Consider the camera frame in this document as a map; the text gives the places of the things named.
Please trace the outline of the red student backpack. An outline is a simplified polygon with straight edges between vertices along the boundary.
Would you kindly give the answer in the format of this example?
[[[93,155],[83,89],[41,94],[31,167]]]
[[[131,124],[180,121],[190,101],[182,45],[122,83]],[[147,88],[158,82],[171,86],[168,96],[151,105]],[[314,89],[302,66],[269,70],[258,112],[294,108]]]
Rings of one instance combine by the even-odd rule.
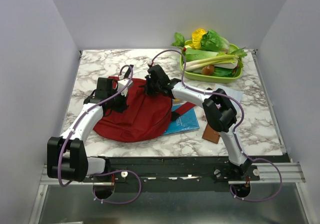
[[[142,87],[145,84],[145,80],[134,78],[128,91],[127,110],[106,113],[93,130],[101,137],[127,143],[161,136],[168,127],[173,100],[162,95],[146,95]]]

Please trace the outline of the brown leather wallet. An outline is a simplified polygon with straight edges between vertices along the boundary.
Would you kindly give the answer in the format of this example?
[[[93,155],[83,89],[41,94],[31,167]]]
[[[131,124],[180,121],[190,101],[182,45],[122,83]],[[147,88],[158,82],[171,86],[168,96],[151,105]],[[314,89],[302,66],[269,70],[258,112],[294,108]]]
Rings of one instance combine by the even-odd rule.
[[[220,140],[220,134],[219,132],[212,129],[209,124],[207,124],[204,130],[204,133],[202,135],[202,138],[217,144]]]

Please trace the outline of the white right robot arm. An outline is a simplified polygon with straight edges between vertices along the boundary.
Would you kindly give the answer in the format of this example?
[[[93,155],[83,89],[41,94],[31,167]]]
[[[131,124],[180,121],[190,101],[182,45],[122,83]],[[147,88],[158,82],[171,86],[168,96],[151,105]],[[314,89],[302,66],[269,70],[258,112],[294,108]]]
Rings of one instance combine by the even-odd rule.
[[[244,152],[236,132],[236,100],[227,96],[223,89],[216,91],[186,86],[180,79],[169,79],[160,65],[150,65],[146,76],[146,93],[161,94],[171,99],[180,99],[203,108],[207,123],[222,137],[230,162],[230,175],[241,180],[248,174],[252,161]]]

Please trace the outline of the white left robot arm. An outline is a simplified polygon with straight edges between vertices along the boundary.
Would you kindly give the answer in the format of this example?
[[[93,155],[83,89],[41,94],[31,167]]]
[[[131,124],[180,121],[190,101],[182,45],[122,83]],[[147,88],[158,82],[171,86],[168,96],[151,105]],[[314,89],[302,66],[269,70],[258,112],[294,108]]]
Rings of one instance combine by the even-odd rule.
[[[94,175],[104,182],[110,178],[111,170],[106,158],[88,157],[85,142],[95,125],[107,111],[123,112],[127,109],[127,98],[133,81],[123,78],[99,78],[96,89],[84,100],[80,114],[71,126],[59,137],[47,142],[47,175],[59,182],[81,182]]]

